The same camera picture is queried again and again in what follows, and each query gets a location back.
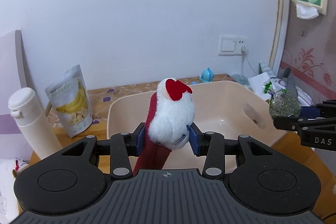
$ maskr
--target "white thermos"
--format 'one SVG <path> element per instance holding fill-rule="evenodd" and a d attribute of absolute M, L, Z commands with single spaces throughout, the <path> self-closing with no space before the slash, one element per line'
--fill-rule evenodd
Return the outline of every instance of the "white thermos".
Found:
<path fill-rule="evenodd" d="M 62 149 L 34 90 L 23 88 L 16 91 L 8 100 L 8 108 L 41 160 Z"/>

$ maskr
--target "plush toy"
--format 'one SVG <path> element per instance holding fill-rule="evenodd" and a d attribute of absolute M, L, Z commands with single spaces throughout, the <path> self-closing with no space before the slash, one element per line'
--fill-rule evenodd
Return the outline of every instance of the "plush toy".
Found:
<path fill-rule="evenodd" d="M 192 90 L 176 79 L 167 78 L 151 97 L 142 154 L 133 173 L 139 169 L 162 169 L 170 152 L 189 141 L 189 128 L 195 117 Z"/>

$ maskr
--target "wall outlet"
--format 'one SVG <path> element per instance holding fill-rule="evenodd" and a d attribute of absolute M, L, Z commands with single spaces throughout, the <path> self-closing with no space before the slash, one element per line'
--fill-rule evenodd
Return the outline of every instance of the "wall outlet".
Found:
<path fill-rule="evenodd" d="M 221 35 L 219 37 L 218 55 L 243 55 L 242 46 L 246 49 L 246 37 Z"/>

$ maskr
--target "gray ribbed plate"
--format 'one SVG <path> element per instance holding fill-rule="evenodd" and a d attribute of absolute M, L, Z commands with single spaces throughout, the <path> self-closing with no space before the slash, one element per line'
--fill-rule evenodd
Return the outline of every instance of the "gray ribbed plate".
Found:
<path fill-rule="evenodd" d="M 14 224 L 315 224 L 312 212 L 267 216 L 238 203 L 219 180 L 196 169 L 140 170 L 129 180 L 115 181 L 106 195 L 85 210 L 62 216 L 24 212 Z"/>

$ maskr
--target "banana chips bag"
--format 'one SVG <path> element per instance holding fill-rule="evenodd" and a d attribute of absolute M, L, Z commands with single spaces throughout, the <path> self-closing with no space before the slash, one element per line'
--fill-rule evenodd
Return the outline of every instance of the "banana chips bag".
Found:
<path fill-rule="evenodd" d="M 92 107 L 79 65 L 45 89 L 49 101 L 70 137 L 92 124 Z"/>

